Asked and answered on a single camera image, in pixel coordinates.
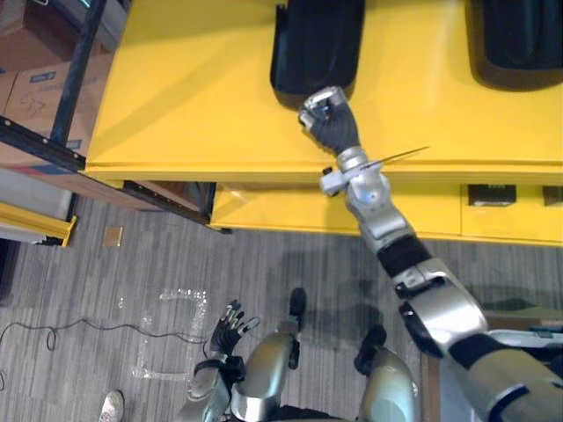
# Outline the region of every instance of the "label on box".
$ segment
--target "label on box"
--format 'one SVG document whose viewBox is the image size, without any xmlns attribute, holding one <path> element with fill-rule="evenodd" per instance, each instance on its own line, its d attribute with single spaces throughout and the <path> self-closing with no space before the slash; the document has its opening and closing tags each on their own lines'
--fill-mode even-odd
<svg viewBox="0 0 563 422">
<path fill-rule="evenodd" d="M 29 78 L 29 83 L 36 84 L 38 82 L 50 81 L 51 79 L 55 79 L 55 75 L 56 72 L 46 72 L 46 73 L 41 73 L 39 75 L 33 75 L 32 77 Z"/>
</svg>

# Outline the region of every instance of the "yellow drawer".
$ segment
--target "yellow drawer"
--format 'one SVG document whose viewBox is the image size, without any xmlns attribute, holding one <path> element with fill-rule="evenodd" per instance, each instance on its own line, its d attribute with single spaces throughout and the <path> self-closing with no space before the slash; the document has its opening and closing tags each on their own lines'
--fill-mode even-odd
<svg viewBox="0 0 563 422">
<path fill-rule="evenodd" d="M 393 200 L 421 236 L 459 236 L 459 185 L 394 184 Z M 358 234 L 343 195 L 328 198 L 318 189 L 230 190 L 216 196 L 211 225 L 246 229 Z"/>
<path fill-rule="evenodd" d="M 516 202 L 507 207 L 470 206 L 464 186 L 462 201 L 463 236 L 563 242 L 563 207 L 545 206 L 541 186 L 517 186 Z"/>
<path fill-rule="evenodd" d="M 508 207 L 470 207 L 465 186 L 393 184 L 393 200 L 420 237 L 561 246 L 563 207 L 545 207 L 541 187 L 518 186 Z M 340 195 L 317 189 L 244 190 L 222 186 L 212 227 L 358 235 Z"/>
</svg>

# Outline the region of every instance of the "robotic hand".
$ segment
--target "robotic hand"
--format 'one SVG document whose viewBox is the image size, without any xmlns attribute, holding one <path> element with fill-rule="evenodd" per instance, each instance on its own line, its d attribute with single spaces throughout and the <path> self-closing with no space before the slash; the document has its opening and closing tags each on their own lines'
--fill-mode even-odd
<svg viewBox="0 0 563 422">
<path fill-rule="evenodd" d="M 260 319 L 256 316 L 246 322 L 243 321 L 245 313 L 241 308 L 242 305 L 237 300 L 227 305 L 211 336 L 209 342 L 211 352 L 231 356 L 238 341 L 248 331 L 258 326 Z"/>
<path fill-rule="evenodd" d="M 244 378 L 245 365 L 232 356 L 238 341 L 260 324 L 257 317 L 243 321 L 238 301 L 229 303 L 209 341 L 211 354 L 196 365 L 188 400 L 174 420 L 177 422 L 216 422 L 229 408 L 234 382 Z"/>
<path fill-rule="evenodd" d="M 327 195 L 346 191 L 346 204 L 363 239 L 389 274 L 413 341 L 424 353 L 448 360 L 475 411 L 484 421 L 555 421 L 563 413 L 563 380 L 527 353 L 498 343 L 487 332 L 475 299 L 391 201 L 382 163 L 369 161 L 344 92 L 328 87 L 303 104 L 299 120 L 337 156 L 325 169 Z"/>
</svg>

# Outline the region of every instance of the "black arm joint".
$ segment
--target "black arm joint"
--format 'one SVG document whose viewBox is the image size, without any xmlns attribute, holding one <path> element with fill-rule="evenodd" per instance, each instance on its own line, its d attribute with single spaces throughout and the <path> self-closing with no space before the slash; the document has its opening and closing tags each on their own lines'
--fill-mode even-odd
<svg viewBox="0 0 563 422">
<path fill-rule="evenodd" d="M 486 334 L 473 334 L 450 347 L 450 354 L 457 363 L 469 370 L 483 356 L 509 348 Z"/>
<path fill-rule="evenodd" d="M 377 253 L 379 262 L 391 278 L 420 262 L 432 258 L 417 236 L 404 236 Z"/>
</svg>

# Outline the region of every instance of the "robot leg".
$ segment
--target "robot leg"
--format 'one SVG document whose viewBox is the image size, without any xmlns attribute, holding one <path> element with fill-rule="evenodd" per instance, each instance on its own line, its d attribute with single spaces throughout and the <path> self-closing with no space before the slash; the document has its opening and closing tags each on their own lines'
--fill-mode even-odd
<svg viewBox="0 0 563 422">
<path fill-rule="evenodd" d="M 252 352 L 245 379 L 232 389 L 230 411 L 238 419 L 259 422 L 280 406 L 289 363 L 298 350 L 298 325 L 295 320 L 281 323 Z"/>
<path fill-rule="evenodd" d="M 395 353 L 383 347 L 383 327 L 373 327 L 363 341 L 356 369 L 368 376 L 358 419 L 361 422 L 414 422 L 413 376 Z"/>
</svg>

